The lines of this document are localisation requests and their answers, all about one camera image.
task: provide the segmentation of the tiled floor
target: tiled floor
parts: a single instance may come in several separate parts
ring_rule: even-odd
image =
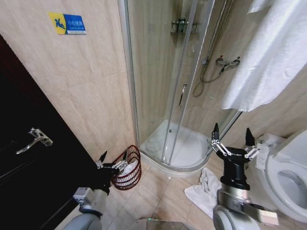
[[[206,164],[219,178],[223,174],[223,162],[212,155]],[[102,218],[103,230],[125,230],[135,220],[145,217],[189,223],[198,230],[214,230],[213,221],[184,195],[184,189],[198,183],[199,174],[190,178],[168,178],[156,168],[142,163],[142,178],[136,187],[128,191],[110,188],[106,211]],[[78,215],[76,208],[57,228]],[[279,227],[260,225],[262,230],[306,230],[307,225],[280,216]]]

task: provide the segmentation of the white towel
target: white towel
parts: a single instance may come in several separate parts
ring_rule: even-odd
[[[307,63],[307,0],[276,0],[229,85],[223,109],[248,112],[274,100]]]
[[[253,0],[248,12],[254,13],[263,10],[264,8],[271,6],[273,3],[273,0]]]
[[[187,198],[213,218],[213,208],[216,206],[217,190],[221,188],[221,182],[213,172],[203,168],[200,183],[184,190]]]

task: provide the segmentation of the door handle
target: door handle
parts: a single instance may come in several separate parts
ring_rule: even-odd
[[[180,96],[180,101],[179,101],[178,108],[181,108],[182,97],[183,97],[184,91],[185,91],[187,86],[188,86],[188,84],[186,84],[186,83],[184,83],[183,86],[182,86],[181,96]]]
[[[33,135],[35,139],[23,149],[16,151],[16,154],[26,152],[29,148],[31,148],[37,142],[42,142],[45,146],[50,146],[53,143],[53,141],[49,137],[47,137],[47,135],[44,134],[39,128],[31,128],[29,131],[29,134]]]

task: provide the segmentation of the blue sign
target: blue sign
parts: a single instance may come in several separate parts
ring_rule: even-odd
[[[80,15],[64,14],[66,33],[69,35],[85,35],[85,26]]]
[[[80,15],[49,12],[50,19],[59,35],[85,35],[85,26]]]

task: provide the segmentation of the shower mixer valve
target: shower mixer valve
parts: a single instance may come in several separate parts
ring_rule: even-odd
[[[215,63],[218,66],[223,66],[223,68],[221,69],[221,71],[219,73],[219,74],[222,74],[224,72],[224,70],[229,68],[229,67],[232,67],[232,68],[238,67],[238,65],[240,65],[240,57],[237,57],[233,61],[225,61],[223,59],[223,55],[221,55],[219,58],[216,59]]]

